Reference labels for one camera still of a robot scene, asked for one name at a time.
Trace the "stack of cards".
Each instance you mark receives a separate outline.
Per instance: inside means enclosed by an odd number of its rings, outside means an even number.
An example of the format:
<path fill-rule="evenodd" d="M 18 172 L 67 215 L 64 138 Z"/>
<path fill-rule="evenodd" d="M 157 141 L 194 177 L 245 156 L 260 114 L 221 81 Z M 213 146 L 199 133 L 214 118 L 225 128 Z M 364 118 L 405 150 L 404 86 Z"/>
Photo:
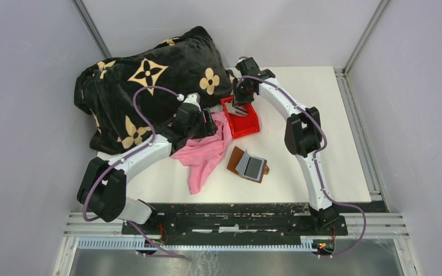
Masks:
<path fill-rule="evenodd" d="M 226 108 L 227 108 L 227 111 L 234 116 L 238 116 L 238 117 L 247 117 L 248 116 L 248 111 L 245 110 L 243 107 L 232 106 L 232 104 L 228 104 L 226 106 Z"/>

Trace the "red plastic bin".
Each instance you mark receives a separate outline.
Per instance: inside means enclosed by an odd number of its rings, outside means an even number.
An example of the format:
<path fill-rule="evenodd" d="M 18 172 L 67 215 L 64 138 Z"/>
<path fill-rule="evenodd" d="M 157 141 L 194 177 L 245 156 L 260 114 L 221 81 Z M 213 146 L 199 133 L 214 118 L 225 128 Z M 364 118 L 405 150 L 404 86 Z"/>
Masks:
<path fill-rule="evenodd" d="M 238 117 L 230 114 L 227 111 L 226 106 L 228 104 L 231 104 L 232 100 L 233 96 L 230 96 L 221 99 L 220 102 L 222 104 L 223 111 L 227 117 L 228 125 L 230 126 L 233 139 L 238 139 L 260 132 L 261 128 L 258 114 L 256 113 L 252 104 L 242 106 L 245 110 L 248 111 L 247 117 Z"/>

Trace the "brown leather card holder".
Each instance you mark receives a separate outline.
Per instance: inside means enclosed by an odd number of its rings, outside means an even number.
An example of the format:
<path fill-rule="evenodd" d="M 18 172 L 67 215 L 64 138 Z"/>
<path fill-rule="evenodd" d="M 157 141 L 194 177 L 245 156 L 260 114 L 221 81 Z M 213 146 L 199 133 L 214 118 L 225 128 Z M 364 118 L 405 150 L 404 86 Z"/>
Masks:
<path fill-rule="evenodd" d="M 235 146 L 231 152 L 227 167 L 233 174 L 256 183 L 269 174 L 267 160 L 248 154 L 247 151 Z"/>

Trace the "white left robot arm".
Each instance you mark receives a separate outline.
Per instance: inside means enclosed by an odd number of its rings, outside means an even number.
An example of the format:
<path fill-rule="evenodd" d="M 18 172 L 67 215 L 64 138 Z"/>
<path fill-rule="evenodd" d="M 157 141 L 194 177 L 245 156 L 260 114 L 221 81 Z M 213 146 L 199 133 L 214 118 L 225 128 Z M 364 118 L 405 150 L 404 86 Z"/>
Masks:
<path fill-rule="evenodd" d="M 105 222 L 132 221 L 143 233 L 153 233 L 158 226 L 153 207 L 127 197 L 127 185 L 152 164 L 185 147 L 188 140 L 212 136 L 217 129 L 208 108 L 182 104 L 171 124 L 161 128 L 152 140 L 109 160 L 92 159 L 78 189 L 77 201 L 84 211 Z"/>

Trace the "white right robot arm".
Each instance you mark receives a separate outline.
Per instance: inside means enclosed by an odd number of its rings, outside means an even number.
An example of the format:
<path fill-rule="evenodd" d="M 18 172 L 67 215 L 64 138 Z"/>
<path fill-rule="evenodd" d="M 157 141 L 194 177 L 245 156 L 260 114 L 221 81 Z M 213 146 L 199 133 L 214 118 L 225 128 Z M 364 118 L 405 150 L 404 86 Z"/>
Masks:
<path fill-rule="evenodd" d="M 238 112 L 252 103 L 256 95 L 268 101 L 286 121 L 285 147 L 303 171 L 310 209 L 320 212 L 331 207 L 321 188 L 321 166 L 314 164 L 323 141 L 319 110 L 298 102 L 284 90 L 271 70 L 261 70 L 252 57 L 240 57 L 235 68 L 241 77 L 233 82 L 234 99 L 229 106 Z"/>

